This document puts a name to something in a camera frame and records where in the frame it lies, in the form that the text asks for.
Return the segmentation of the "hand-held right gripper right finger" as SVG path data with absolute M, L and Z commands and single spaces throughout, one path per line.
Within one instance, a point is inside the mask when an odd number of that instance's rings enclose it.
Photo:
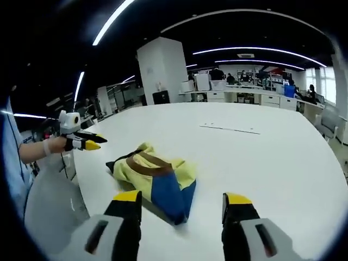
M 223 194 L 221 241 L 225 260 L 302 260 L 284 231 L 231 192 Z

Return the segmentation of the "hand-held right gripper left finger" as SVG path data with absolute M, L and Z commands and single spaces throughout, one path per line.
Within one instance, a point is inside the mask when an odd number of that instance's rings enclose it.
M 104 214 L 90 217 L 73 232 L 65 260 L 137 260 L 141 207 L 141 191 L 118 193 Z

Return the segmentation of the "person's left hand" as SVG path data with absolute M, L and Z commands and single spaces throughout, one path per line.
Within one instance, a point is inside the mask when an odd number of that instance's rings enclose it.
M 62 153 L 65 151 L 67 139 L 63 136 L 49 138 L 43 141 L 45 155 Z

